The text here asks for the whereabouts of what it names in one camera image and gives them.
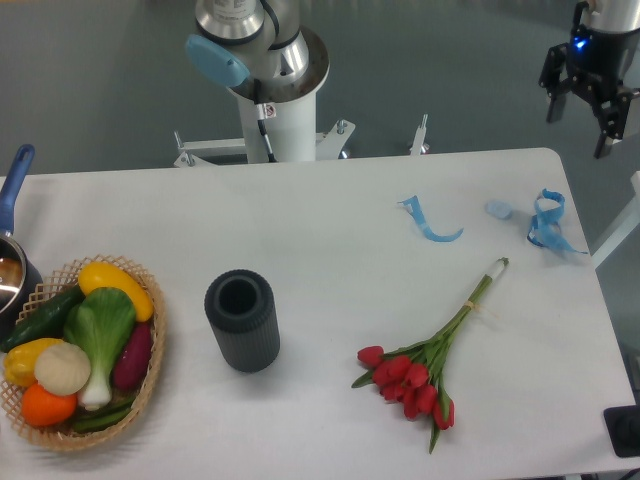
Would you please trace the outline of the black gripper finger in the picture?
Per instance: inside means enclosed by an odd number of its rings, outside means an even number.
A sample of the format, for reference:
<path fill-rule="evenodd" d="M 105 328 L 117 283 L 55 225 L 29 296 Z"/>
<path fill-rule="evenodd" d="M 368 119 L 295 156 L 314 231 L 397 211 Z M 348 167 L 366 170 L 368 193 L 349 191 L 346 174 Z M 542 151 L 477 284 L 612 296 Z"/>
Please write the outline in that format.
<path fill-rule="evenodd" d="M 547 94 L 547 123 L 554 123 L 562 118 L 567 95 L 571 92 L 572 80 L 562 79 L 566 72 L 567 52 L 567 43 L 551 47 L 547 51 L 539 76 L 538 84 Z"/>
<path fill-rule="evenodd" d="M 595 116 L 600 133 L 594 157 L 600 159 L 615 144 L 639 134 L 639 90 L 620 87 L 612 99 L 596 105 Z"/>

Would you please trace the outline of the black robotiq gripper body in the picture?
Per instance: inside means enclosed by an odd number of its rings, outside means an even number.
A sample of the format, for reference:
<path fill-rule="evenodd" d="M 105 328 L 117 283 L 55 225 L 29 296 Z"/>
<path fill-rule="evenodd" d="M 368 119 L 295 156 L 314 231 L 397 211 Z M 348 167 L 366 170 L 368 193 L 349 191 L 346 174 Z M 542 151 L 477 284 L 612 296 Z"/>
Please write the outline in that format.
<path fill-rule="evenodd" d="M 609 32 L 579 24 L 571 30 L 568 76 L 578 89 L 591 91 L 599 100 L 612 100 L 637 46 L 638 30 Z"/>

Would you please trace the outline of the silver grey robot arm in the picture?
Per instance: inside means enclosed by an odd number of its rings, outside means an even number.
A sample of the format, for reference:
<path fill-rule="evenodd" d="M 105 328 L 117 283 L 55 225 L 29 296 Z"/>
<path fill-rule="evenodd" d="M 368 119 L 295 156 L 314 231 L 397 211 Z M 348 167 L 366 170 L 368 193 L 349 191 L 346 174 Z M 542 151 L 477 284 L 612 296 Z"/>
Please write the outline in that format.
<path fill-rule="evenodd" d="M 236 99 L 240 140 L 191 142 L 184 156 L 245 153 L 249 163 L 343 157 L 354 124 L 316 130 L 316 94 L 329 72 L 323 41 L 300 22 L 297 1 L 199 1 L 197 33 L 185 50 L 192 65 Z M 639 91 L 624 76 L 639 46 L 636 1 L 577 2 L 567 42 L 551 47 L 538 80 L 549 99 L 547 122 L 561 117 L 567 95 L 598 121 L 594 155 L 639 131 Z"/>

